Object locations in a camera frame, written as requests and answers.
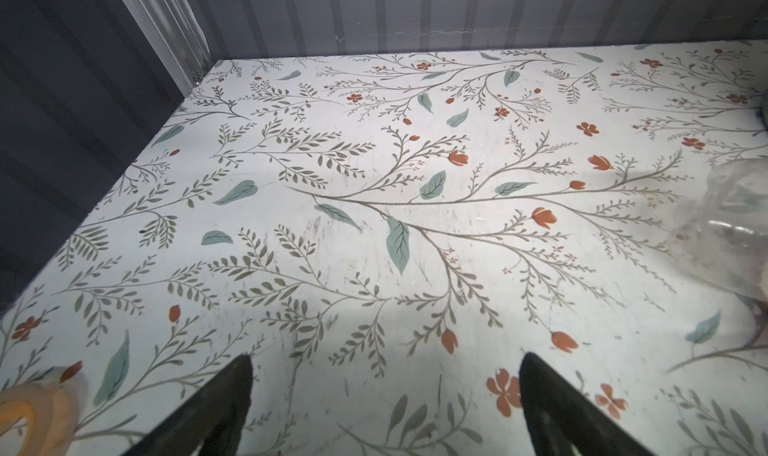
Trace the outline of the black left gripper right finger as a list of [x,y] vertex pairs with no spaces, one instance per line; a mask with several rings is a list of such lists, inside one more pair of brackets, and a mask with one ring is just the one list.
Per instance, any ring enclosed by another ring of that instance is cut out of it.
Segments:
[[519,382],[523,414],[535,454],[652,454],[538,355],[525,354]]

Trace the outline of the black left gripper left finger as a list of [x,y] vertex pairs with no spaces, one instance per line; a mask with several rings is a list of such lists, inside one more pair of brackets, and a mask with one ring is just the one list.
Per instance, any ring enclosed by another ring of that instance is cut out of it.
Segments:
[[241,441],[252,388],[251,359],[240,355],[126,454],[234,455]]

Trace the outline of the clear plastic bottle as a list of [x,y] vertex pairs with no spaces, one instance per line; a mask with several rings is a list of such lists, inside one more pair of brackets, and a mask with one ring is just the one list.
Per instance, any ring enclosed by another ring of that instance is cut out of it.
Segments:
[[666,239],[681,270],[744,297],[767,299],[767,161],[714,168]]

